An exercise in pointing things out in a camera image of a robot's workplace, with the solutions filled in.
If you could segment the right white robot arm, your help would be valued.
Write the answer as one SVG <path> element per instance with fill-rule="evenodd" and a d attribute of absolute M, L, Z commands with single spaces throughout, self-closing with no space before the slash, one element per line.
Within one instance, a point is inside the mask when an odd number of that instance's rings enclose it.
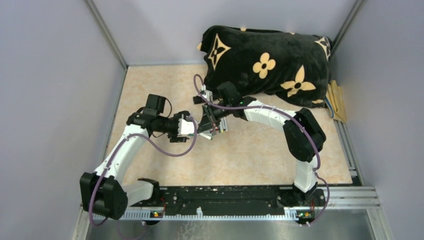
<path fill-rule="evenodd" d="M 195 88 L 198 97 L 205 102 L 200 129 L 214 127 L 221 119 L 232 115 L 282 132 L 289 152 L 297 160 L 293 183 L 297 189 L 293 192 L 293 200 L 299 206 L 307 206 L 314 198 L 312 190 L 318 182 L 320 152 L 327 139 L 312 112 L 307 108 L 283 110 L 254 97 L 243 97 L 231 82 L 221 84 L 218 89 L 223 100 L 213 103 L 213 97 L 205 85 Z"/>

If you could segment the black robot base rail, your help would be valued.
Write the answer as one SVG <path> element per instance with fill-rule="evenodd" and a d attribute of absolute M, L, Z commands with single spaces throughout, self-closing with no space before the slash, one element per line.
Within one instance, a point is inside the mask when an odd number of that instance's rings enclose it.
<path fill-rule="evenodd" d="M 277 216 L 290 208 L 317 210 L 326 202 L 323 189 L 303 193 L 293 185 L 162 186 L 152 199 L 134 207 L 158 207 L 166 216 L 188 216 L 200 208 L 205 216 Z"/>

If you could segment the green capped white marker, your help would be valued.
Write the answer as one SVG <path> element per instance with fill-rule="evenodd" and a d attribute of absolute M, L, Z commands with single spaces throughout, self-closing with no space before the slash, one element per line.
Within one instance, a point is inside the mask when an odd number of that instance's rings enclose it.
<path fill-rule="evenodd" d="M 204 133 L 204 132 L 201 132 L 201 133 L 198 133 L 198 135 L 200 136 L 200 137 L 203 137 L 203 138 L 206 138 L 207 140 L 212 140 L 213 139 L 213 135 L 212 134 L 210 134 L 210 133 Z"/>

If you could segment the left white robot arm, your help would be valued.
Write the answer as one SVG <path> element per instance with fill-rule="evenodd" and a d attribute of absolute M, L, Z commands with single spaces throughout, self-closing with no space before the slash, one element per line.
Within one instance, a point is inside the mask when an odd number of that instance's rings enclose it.
<path fill-rule="evenodd" d="M 158 181 L 140 178 L 135 183 L 123 185 L 123 180 L 145 143 L 169 157 L 182 157 L 193 149 L 195 141 L 182 153 L 169 153 L 151 140 L 155 132 L 167 135 L 170 143 L 184 143 L 189 135 L 197 137 L 198 125 L 188 111 L 162 115 L 167 101 L 164 96 L 149 94 L 145 106 L 128 117 L 118 143 L 105 160 L 93 172 L 82 174 L 79 180 L 82 207 L 88 212 L 91 223 L 94 215 L 119 220 L 128 207 L 137 203 L 154 207 L 160 202 Z"/>

